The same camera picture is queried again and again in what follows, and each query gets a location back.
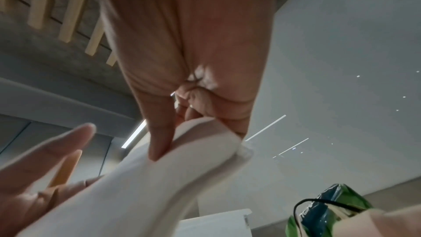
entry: black cord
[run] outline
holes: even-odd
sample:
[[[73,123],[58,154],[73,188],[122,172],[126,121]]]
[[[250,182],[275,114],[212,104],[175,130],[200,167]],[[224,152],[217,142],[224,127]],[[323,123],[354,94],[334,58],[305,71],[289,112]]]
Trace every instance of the black cord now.
[[[294,206],[294,220],[295,220],[295,224],[298,227],[298,230],[300,231],[300,237],[303,237],[303,233],[301,232],[301,227],[298,224],[297,207],[300,204],[303,204],[305,202],[319,202],[319,203],[323,203],[323,204],[334,205],[334,206],[337,206],[337,207],[340,207],[340,208],[348,209],[348,210],[350,210],[352,212],[355,212],[355,213],[361,213],[361,212],[363,212],[365,210],[363,208],[358,208],[358,207],[355,207],[355,206],[346,205],[346,204],[342,204],[342,203],[339,203],[339,202],[336,202],[336,201],[326,200],[326,199],[316,199],[316,198],[312,199],[312,198],[307,198],[307,199],[301,200],[300,202],[298,202]]]

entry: light strip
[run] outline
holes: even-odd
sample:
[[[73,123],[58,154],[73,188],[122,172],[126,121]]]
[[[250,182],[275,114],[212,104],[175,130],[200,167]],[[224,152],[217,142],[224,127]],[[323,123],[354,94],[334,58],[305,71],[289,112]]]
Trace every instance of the light strip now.
[[[272,122],[271,124],[269,124],[268,126],[264,127],[262,130],[260,130],[258,133],[256,133],[255,135],[251,136],[249,139],[246,140],[246,142],[248,140],[250,140],[251,138],[255,137],[257,134],[260,134],[261,132],[263,132],[264,130],[266,130],[267,128],[269,128],[270,126],[274,125],[275,123],[277,123],[278,121],[280,121],[281,119],[285,118],[286,115],[283,115],[282,117],[278,118],[277,120],[275,120],[274,122]]]
[[[285,153],[286,151],[293,149],[294,147],[296,147],[296,146],[297,146],[297,145],[299,145],[300,143],[304,143],[304,142],[305,142],[305,141],[307,141],[307,140],[308,140],[308,138],[307,138],[307,139],[305,139],[305,140],[302,140],[302,141],[301,141],[301,142],[299,142],[298,144],[294,145],[293,147],[288,148],[287,150],[283,151],[283,152],[282,152],[282,153],[280,153],[279,155],[282,155],[282,154],[283,154],[283,153]]]
[[[137,127],[136,131],[132,133],[132,135],[123,144],[122,148],[126,148],[136,138],[136,136],[140,133],[140,131],[143,130],[143,128],[145,127],[146,127],[146,120],[144,119],[142,123],[139,125],[139,127]]]

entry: snack package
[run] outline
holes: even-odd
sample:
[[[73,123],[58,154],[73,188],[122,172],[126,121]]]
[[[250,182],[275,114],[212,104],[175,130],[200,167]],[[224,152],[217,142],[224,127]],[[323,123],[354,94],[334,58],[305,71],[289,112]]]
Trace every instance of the snack package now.
[[[346,204],[360,210],[373,208],[364,197],[345,184],[332,185],[321,193],[317,199]],[[356,214],[356,212],[345,208],[313,201],[300,215],[297,215],[297,219],[301,221],[302,225],[301,234],[294,216],[289,218],[285,233],[287,237],[332,237],[333,225],[337,221],[347,219]]]

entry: hand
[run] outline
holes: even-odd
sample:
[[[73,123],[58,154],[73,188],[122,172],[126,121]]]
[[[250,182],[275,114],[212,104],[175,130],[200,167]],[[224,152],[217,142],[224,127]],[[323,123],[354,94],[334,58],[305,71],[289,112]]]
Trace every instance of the hand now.
[[[98,179],[49,188],[37,194],[27,192],[63,158],[83,149],[94,134],[95,126],[84,124],[33,147],[0,169],[0,236],[15,236]]]
[[[108,42],[148,123],[152,160],[185,120],[216,117],[246,135],[274,13],[275,0],[101,0]]]

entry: fluorescent light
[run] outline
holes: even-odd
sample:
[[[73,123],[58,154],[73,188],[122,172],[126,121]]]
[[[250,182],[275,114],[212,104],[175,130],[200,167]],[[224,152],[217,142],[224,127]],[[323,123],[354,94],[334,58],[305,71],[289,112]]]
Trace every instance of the fluorescent light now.
[[[293,149],[294,147],[296,147],[297,145],[299,145],[300,143],[304,143],[305,141],[307,141],[308,140],[308,138],[307,139],[305,139],[305,140],[302,140],[301,142],[299,142],[298,144],[296,144],[296,145],[294,145],[294,146],[292,146],[292,147],[290,147],[290,148],[288,148],[287,150],[285,150],[285,151],[283,151],[282,153],[280,153],[279,155],[282,155],[283,153],[285,153],[286,151],[288,151],[288,150],[290,150],[290,149]]]
[[[139,127],[137,127],[136,131],[132,133],[132,135],[123,144],[122,148],[126,148],[136,138],[136,136],[140,133],[140,131],[143,130],[143,128],[145,128],[145,126],[146,126],[146,120],[144,119],[142,123],[139,125]]]
[[[264,130],[266,130],[267,128],[269,128],[270,126],[274,125],[275,123],[277,123],[278,121],[280,121],[281,119],[285,118],[286,115],[283,115],[282,117],[278,118],[277,120],[275,120],[274,122],[272,122],[271,124],[269,124],[268,126],[264,127],[262,130],[260,130],[258,133],[256,133],[255,135],[251,136],[249,139],[246,140],[246,142],[248,140],[250,140],[251,138],[255,137],[257,134],[260,134],[261,132],[263,132]]]

